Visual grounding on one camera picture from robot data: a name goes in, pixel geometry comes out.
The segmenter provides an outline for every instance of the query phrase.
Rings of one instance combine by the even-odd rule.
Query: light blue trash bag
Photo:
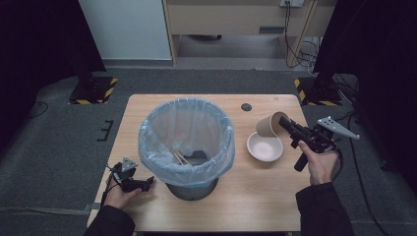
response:
[[[202,150],[207,161],[180,164],[172,149],[185,156]],[[234,129],[229,117],[213,102],[186,97],[157,106],[139,131],[142,164],[166,184],[203,188],[227,172],[235,156]]]

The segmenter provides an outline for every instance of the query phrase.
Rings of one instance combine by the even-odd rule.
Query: wooden table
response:
[[[295,193],[309,185],[307,169],[299,173],[293,166],[301,154],[282,138],[284,152],[275,162],[261,162],[246,148],[256,124],[275,111],[285,112],[306,125],[298,98],[274,94],[135,94],[129,99],[108,163],[113,166],[127,156],[137,162],[135,179],[153,174],[142,166],[138,155],[139,127],[158,104],[178,97],[197,96],[219,105],[235,128],[236,156],[232,168],[219,178],[206,198],[188,202],[176,198],[166,185],[155,180],[149,192],[140,194],[126,208],[137,231],[159,232],[252,232],[300,230],[300,214]],[[251,111],[241,105],[249,103]],[[109,171],[105,170],[95,201],[100,202]],[[97,210],[91,211],[89,224]]]

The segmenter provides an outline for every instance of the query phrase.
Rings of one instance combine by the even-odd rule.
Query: electrical outlet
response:
[[[291,7],[302,7],[304,0],[280,0],[279,6],[287,7],[288,3]]]

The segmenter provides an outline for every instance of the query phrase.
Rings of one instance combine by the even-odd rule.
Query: black sleeve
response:
[[[332,185],[310,186],[296,194],[302,236],[352,236],[352,224]]]
[[[132,236],[135,226],[135,222],[125,211],[113,206],[104,206],[84,235]]]

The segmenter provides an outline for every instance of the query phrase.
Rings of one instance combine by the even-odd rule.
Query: person's left hand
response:
[[[130,193],[124,193],[122,188],[117,185],[116,181],[114,180],[113,176],[110,178],[110,185],[109,185],[109,192],[107,193],[107,197],[104,201],[104,206],[112,206],[116,208],[122,209],[125,207],[128,202],[137,196],[139,193],[142,192],[142,189],[136,189]]]

